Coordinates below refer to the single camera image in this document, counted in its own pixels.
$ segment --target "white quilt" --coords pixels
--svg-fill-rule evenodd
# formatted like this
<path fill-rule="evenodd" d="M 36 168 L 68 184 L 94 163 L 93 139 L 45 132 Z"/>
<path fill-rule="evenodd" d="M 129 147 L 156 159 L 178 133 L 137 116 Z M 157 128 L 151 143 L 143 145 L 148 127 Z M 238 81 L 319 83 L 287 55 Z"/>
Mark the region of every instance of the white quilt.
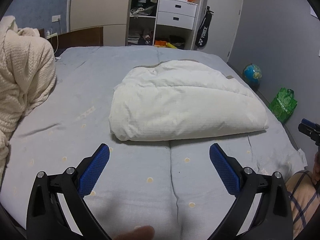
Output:
<path fill-rule="evenodd" d="M 42 104 L 55 83 L 51 44 L 31 28 L 18 31 L 13 16 L 0 22 L 0 181 L 9 138 L 22 115 Z"/>
<path fill-rule="evenodd" d="M 268 128 L 264 106 L 233 77 L 172 60 L 132 69 L 115 87 L 110 131 L 121 141 L 162 141 Z"/>

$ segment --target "power strip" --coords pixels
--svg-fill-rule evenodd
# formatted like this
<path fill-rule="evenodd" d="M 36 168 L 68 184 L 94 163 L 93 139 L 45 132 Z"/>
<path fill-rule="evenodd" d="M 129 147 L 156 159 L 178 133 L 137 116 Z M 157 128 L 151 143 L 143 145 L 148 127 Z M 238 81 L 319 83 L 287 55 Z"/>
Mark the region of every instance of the power strip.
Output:
<path fill-rule="evenodd" d="M 58 33 L 53 33 L 51 35 L 48 35 L 48 36 L 46 36 L 46 39 L 50 39 L 50 38 L 53 38 L 55 36 L 58 36 Z"/>

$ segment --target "blue globe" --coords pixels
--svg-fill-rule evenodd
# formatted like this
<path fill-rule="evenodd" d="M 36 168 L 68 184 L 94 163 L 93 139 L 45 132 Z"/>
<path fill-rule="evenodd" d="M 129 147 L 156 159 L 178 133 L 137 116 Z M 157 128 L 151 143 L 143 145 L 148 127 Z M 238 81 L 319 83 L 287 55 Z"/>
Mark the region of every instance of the blue globe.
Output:
<path fill-rule="evenodd" d="M 262 72 L 257 65 L 249 64 L 243 69 L 242 77 L 249 86 L 258 87 L 262 78 Z"/>

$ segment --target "hand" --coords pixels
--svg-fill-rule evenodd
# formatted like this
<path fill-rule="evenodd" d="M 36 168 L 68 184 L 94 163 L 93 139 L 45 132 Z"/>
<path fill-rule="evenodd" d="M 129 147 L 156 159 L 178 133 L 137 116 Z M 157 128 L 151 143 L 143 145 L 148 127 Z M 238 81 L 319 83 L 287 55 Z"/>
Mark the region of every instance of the hand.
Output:
<path fill-rule="evenodd" d="M 312 183 L 314 185 L 316 185 L 317 182 L 320 180 L 320 164 L 318 161 L 318 157 L 319 157 L 319 152 L 317 152 L 315 155 L 315 164 L 313 166 L 313 171 L 312 171 Z"/>
<path fill-rule="evenodd" d="M 144 226 L 136 230 L 116 236 L 114 240 L 152 240 L 155 230 L 152 226 Z"/>

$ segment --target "bed sheet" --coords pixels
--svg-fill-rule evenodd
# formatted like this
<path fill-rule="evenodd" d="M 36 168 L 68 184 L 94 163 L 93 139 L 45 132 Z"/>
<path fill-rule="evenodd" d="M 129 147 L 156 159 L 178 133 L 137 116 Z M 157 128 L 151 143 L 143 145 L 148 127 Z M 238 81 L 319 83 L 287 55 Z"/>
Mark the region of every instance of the bed sheet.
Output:
<path fill-rule="evenodd" d="M 193 59 L 246 85 L 219 57 L 197 51 L 134 47 L 67 49 L 57 62 L 57 84 L 48 100 L 21 121 L 10 140 L 0 201 L 25 227 L 36 174 L 63 172 L 93 154 L 100 143 L 112 148 L 110 160 L 85 201 L 111 236 L 150 224 L 155 239 L 206 239 L 234 201 L 209 159 L 218 142 L 241 165 L 284 176 L 303 169 L 276 118 L 267 110 L 265 132 L 167 142 L 120 142 L 111 136 L 108 116 L 113 88 L 135 66 Z M 66 204 L 71 228 L 78 232 Z M 250 225 L 258 199 L 242 230 Z"/>

